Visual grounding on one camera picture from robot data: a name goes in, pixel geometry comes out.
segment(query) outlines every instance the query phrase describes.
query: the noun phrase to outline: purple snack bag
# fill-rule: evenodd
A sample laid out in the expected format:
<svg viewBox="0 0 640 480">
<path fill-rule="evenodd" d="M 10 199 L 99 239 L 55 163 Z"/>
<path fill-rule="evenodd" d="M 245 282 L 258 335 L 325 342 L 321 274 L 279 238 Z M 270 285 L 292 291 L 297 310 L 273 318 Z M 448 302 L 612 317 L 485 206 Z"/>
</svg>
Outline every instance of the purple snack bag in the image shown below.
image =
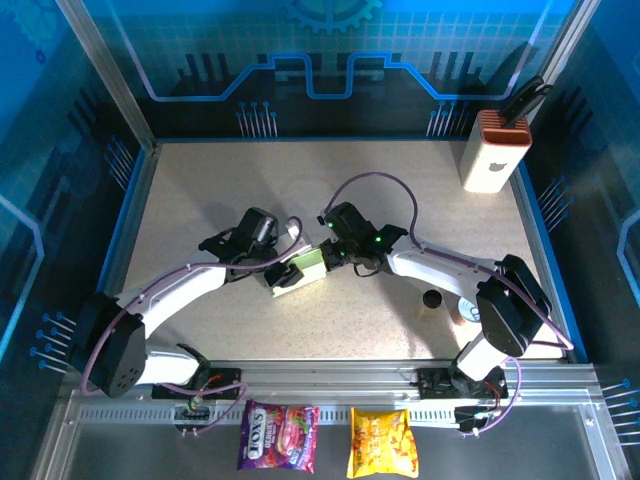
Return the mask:
<svg viewBox="0 0 640 480">
<path fill-rule="evenodd" d="M 288 468 L 313 473 L 318 407 L 247 401 L 242 415 L 238 470 Z"/>
</svg>

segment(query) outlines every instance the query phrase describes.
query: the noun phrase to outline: blue wall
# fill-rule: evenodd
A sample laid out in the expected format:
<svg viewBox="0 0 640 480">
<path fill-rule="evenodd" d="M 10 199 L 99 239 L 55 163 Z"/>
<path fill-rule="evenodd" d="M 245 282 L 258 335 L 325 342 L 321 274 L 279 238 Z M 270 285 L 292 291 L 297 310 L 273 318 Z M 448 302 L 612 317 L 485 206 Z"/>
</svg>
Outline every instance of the blue wall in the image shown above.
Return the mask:
<svg viewBox="0 0 640 480">
<path fill-rule="evenodd" d="M 139 146 L 53 0 L 0 2 L 0 13 L 0 478 L 9 479 L 29 478 L 65 367 L 69 332 L 43 319 L 74 318 L 95 291 Z"/>
<path fill-rule="evenodd" d="M 540 70 L 573 1 L 87 6 L 158 136 L 445 138 Z"/>
<path fill-rule="evenodd" d="M 640 388 L 639 22 L 636 2 L 602 0 L 536 118 L 526 157 L 587 354 L 603 386 L 629 378 L 633 389 Z M 640 473 L 640 451 L 625 453 Z"/>
</svg>

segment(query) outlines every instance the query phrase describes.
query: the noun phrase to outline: gear logo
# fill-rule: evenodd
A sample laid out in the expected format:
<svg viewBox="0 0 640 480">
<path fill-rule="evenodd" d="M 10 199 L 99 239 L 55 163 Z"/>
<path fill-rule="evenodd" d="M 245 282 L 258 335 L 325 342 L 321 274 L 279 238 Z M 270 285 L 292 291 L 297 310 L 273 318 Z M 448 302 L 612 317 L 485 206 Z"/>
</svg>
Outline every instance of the gear logo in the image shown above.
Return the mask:
<svg viewBox="0 0 640 480">
<path fill-rule="evenodd" d="M 58 29 L 54 0 L 0 0 L 0 12 L 12 14 L 24 36 L 39 49 Z"/>
<path fill-rule="evenodd" d="M 348 27 L 358 28 L 362 20 L 372 17 L 371 11 L 382 6 L 380 0 L 287 0 L 289 18 L 300 27 L 311 27 L 314 33 L 331 35 L 336 30 L 345 33 Z"/>
</svg>

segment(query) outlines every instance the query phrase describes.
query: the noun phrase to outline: speckled surface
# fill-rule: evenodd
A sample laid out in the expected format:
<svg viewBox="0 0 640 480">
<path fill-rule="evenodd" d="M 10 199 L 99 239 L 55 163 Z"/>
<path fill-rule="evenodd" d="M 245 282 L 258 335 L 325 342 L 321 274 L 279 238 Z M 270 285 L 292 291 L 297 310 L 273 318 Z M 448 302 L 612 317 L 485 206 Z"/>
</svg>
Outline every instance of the speckled surface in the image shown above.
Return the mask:
<svg viewBox="0 0 640 480">
<path fill-rule="evenodd" d="M 299 216 L 314 243 L 328 237 L 316 215 L 349 177 L 381 170 L 405 180 L 420 207 L 416 228 L 427 241 L 462 253 L 502 258 L 531 252 L 507 185 L 496 195 L 462 189 L 448 142 L 279 142 L 167 144 L 149 194 L 126 288 L 139 286 L 187 258 L 205 238 L 234 226 L 257 206 L 284 222 Z M 341 199 L 374 225 L 408 226 L 411 203 L 394 183 L 369 178 Z M 185 342 L 212 359 L 452 358 L 479 326 L 452 321 L 443 305 L 428 310 L 428 287 L 344 268 L 272 299 L 255 278 L 209 293 L 166 321 L 152 339 Z M 454 299 L 447 299 L 449 305 Z M 539 339 L 553 340 L 541 330 Z M 528 357 L 560 352 L 532 347 Z"/>
</svg>

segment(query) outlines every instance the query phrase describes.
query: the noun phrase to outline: fox's candy bag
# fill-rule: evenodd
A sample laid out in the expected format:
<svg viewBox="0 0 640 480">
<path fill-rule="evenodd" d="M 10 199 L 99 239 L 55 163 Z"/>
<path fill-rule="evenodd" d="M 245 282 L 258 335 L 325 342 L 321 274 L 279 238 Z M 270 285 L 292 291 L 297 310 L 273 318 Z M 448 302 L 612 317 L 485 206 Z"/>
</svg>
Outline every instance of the fox's candy bag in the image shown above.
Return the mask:
<svg viewBox="0 0 640 480">
<path fill-rule="evenodd" d="M 409 428 L 409 410 L 363 412 L 351 409 L 351 455 L 347 478 L 373 473 L 418 476 L 418 450 Z"/>
<path fill-rule="evenodd" d="M 238 470 L 288 468 L 313 473 L 318 407 L 247 402 L 242 417 Z"/>
</svg>

